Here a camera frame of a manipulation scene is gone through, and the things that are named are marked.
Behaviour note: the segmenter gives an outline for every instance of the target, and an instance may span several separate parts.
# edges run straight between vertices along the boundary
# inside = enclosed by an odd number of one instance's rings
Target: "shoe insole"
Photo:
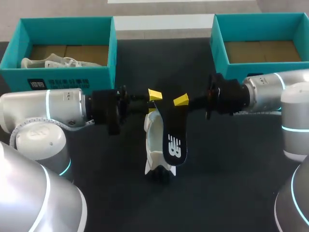
[[[178,166],[187,158],[186,123],[188,105],[175,106],[174,99],[182,96],[179,86],[162,92],[163,99],[155,101],[155,106],[163,120],[163,156],[172,166]]]

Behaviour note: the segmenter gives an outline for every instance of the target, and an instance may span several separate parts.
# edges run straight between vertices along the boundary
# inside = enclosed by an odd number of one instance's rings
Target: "cardboard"
[[[66,52],[65,45],[34,45],[32,47],[29,59],[31,60],[42,60],[55,53],[57,56],[64,57]]]
[[[301,62],[293,41],[225,42],[230,63]]]
[[[65,45],[34,45],[29,59],[42,60],[55,53],[60,57],[70,57],[78,61],[96,63],[107,66],[108,61],[107,45],[95,46],[65,46]]]
[[[265,62],[260,42],[226,42],[225,48],[230,63]]]
[[[301,62],[293,41],[261,41],[266,62]]]

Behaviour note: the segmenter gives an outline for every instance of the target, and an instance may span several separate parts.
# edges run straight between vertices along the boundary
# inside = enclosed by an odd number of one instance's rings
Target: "white sneaker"
[[[21,61],[22,69],[29,68],[68,68],[68,67],[99,67],[101,65],[77,61],[70,57],[59,57],[52,53],[48,58],[42,60],[30,60],[28,58],[23,58]]]
[[[157,110],[146,115],[144,130],[146,131],[147,151],[145,174],[162,166],[176,176],[176,167],[166,163],[163,157],[163,120]]]

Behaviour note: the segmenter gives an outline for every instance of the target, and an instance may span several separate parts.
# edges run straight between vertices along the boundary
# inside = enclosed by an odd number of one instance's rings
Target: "open box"
[[[101,67],[21,69],[21,60],[51,53]],[[12,92],[81,88],[114,88],[117,39],[113,17],[22,18],[5,51],[0,74]]]
[[[216,71],[226,79],[309,68],[305,13],[216,14],[211,32]]]

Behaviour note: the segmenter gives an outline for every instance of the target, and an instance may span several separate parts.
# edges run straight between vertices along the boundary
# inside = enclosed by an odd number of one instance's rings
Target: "white sneaker in box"
[[[70,68],[70,67],[100,67],[101,65],[77,61],[70,57],[59,57],[52,53],[48,58],[42,60],[30,60],[23,58],[21,61],[22,69],[31,68]]]

